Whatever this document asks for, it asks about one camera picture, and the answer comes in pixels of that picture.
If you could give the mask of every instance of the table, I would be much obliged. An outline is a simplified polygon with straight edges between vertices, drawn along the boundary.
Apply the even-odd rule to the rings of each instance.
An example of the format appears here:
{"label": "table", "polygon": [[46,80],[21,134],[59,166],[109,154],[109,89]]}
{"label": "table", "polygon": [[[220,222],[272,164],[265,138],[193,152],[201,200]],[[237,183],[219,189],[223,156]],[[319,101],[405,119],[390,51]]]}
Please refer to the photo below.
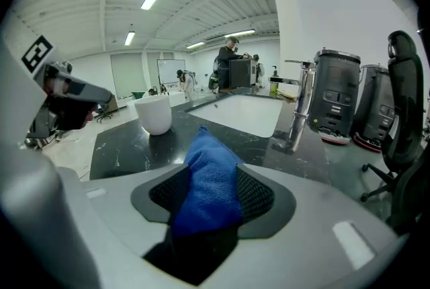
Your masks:
{"label": "table", "polygon": [[[89,178],[101,179],[157,169],[183,163],[187,150],[200,125],[209,131],[245,163],[277,169],[319,182],[329,182],[328,161],[320,136],[305,125],[296,151],[283,152],[276,137],[258,137],[188,114],[190,108],[225,99],[230,94],[262,95],[281,99],[268,89],[256,87],[236,89],[211,95],[172,108],[171,129],[160,136],[150,136],[138,119],[106,130],[97,135]],[[295,102],[285,99],[275,127],[276,134],[290,130]]]}

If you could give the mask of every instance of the faucet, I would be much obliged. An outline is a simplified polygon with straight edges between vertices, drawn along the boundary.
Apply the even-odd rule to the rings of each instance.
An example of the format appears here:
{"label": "faucet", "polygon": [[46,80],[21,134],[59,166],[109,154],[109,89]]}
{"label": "faucet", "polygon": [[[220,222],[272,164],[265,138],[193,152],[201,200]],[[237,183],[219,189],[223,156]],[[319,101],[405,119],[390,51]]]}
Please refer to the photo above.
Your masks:
{"label": "faucet", "polygon": [[285,60],[284,62],[300,64],[302,68],[300,80],[284,79],[281,77],[270,77],[269,82],[287,83],[289,85],[299,86],[294,113],[300,116],[307,117],[310,107],[310,101],[312,99],[312,91],[314,88],[315,64],[313,62],[300,60]]}
{"label": "faucet", "polygon": [[288,83],[290,85],[299,86],[296,105],[294,106],[294,117],[288,132],[275,131],[273,134],[271,147],[285,154],[293,154],[296,152],[304,125],[308,118],[310,102],[315,78],[315,64],[313,62],[285,60],[285,62],[299,63],[302,72],[300,80],[283,79],[281,77],[270,77],[270,82]]}

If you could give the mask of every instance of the white cup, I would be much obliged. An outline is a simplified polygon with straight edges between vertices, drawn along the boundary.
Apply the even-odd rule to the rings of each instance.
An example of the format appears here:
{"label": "white cup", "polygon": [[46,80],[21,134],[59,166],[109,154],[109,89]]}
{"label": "white cup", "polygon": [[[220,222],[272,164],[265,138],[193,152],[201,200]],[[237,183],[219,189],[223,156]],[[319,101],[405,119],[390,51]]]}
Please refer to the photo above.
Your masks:
{"label": "white cup", "polygon": [[172,110],[168,95],[152,95],[134,103],[143,128],[151,135],[161,135],[172,125]]}

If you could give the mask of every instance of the soap bottle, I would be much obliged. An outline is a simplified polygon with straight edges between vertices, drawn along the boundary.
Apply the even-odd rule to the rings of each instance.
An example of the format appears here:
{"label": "soap bottle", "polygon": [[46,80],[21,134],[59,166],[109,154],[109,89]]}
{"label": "soap bottle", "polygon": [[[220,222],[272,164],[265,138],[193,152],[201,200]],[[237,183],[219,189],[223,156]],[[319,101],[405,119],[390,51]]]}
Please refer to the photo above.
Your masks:
{"label": "soap bottle", "polygon": [[[279,76],[277,75],[276,66],[272,66],[272,67],[275,67],[275,70],[273,71],[273,75],[272,75],[271,77],[279,77]],[[274,92],[274,93],[276,93],[276,92],[277,92],[277,88],[278,88],[278,86],[279,86],[279,83],[278,83],[278,82],[271,82],[271,83],[270,83],[270,92]]]}

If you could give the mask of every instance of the black mesh pad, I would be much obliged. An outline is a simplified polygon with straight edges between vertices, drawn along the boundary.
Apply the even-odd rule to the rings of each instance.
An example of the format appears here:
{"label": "black mesh pad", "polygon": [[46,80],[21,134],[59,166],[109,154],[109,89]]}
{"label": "black mesh pad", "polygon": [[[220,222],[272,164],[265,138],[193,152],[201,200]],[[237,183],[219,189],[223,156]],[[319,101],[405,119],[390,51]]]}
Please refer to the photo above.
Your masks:
{"label": "black mesh pad", "polygon": [[[237,184],[243,215],[239,239],[271,237],[292,218],[296,200],[289,189],[244,165],[237,166]],[[189,169],[182,165],[135,188],[131,202],[147,220],[170,224],[188,190]]]}
{"label": "black mesh pad", "polygon": [[237,169],[237,190],[242,206],[243,223],[252,221],[273,206],[275,194],[241,169]]}

